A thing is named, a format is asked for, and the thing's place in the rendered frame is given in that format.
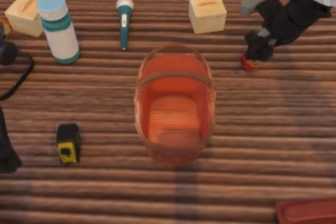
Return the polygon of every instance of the bottle cap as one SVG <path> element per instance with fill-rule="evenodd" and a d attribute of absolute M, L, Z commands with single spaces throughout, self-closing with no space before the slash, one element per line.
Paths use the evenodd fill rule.
<path fill-rule="evenodd" d="M 62 19 L 68 13 L 65 0 L 39 0 L 37 8 L 40 16 L 48 21 Z"/>
<path fill-rule="evenodd" d="M 132 0 L 118 0 L 115 6 L 118 9 L 122 5 L 127 5 L 131 7 L 132 9 L 134 8 L 134 3 Z"/>

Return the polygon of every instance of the yellow box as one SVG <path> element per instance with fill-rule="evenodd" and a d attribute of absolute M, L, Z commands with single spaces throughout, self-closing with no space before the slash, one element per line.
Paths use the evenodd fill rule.
<path fill-rule="evenodd" d="M 43 33 L 37 1 L 15 0 L 5 11 L 13 31 L 33 37 L 39 37 Z"/>
<path fill-rule="evenodd" d="M 195 34 L 223 31 L 226 16 L 222 0 L 189 0 L 189 19 Z"/>

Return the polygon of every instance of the wooden table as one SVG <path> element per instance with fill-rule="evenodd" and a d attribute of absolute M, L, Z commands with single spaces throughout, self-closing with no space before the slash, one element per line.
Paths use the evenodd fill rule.
<path fill-rule="evenodd" d="M 12 1 L 0 0 L 1 13 Z M 81 47 L 72 66 L 55 63 L 44 36 L 10 36 L 36 67 L 1 103 L 24 166 L 0 175 L 0 223 L 271 224 L 277 200 L 335 195 L 336 19 L 244 73 L 243 35 L 261 18 L 241 17 L 240 1 L 224 0 L 224 32 L 194 35 L 188 0 L 134 0 L 121 52 L 116 0 L 67 0 Z M 210 146 L 177 171 L 154 163 L 134 129 L 138 67 L 166 42 L 206 57 L 218 97 Z M 14 80 L 0 78 L 2 89 Z M 67 122 L 80 126 L 82 159 L 62 167 L 55 137 Z"/>

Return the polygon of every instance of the miniature person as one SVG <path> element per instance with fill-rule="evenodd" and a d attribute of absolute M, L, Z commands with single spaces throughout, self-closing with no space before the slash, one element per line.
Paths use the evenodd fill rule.
<path fill-rule="evenodd" d="M 294 42 L 320 18 L 331 17 L 332 6 L 336 0 L 290 0 L 285 6 L 280 0 L 244 0 L 241 14 L 247 17 L 257 11 L 264 22 L 258 33 L 245 35 L 248 49 L 240 59 L 242 67 L 257 70 L 273 56 L 275 47 Z"/>

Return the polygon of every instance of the black and yellow object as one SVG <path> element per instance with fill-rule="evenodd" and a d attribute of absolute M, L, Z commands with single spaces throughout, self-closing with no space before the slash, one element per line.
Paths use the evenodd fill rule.
<path fill-rule="evenodd" d="M 61 124 L 57 130 L 57 149 L 63 165 L 79 163 L 80 135 L 76 124 Z"/>

